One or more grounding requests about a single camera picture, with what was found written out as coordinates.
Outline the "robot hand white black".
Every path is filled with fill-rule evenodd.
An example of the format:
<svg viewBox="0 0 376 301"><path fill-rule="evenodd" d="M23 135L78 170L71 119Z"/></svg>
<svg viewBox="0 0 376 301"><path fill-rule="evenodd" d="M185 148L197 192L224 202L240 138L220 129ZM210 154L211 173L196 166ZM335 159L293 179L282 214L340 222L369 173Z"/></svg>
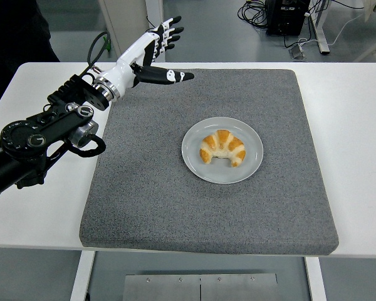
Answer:
<svg viewBox="0 0 376 301"><path fill-rule="evenodd" d="M174 48L174 42L180 39L179 34L184 29L174 27L180 20L180 16L170 18L145 32L122 53L112 69L101 72L95 78L93 86L109 101L116 101L126 89L140 82L171 85L193 79L192 73L152 65L159 55Z"/></svg>

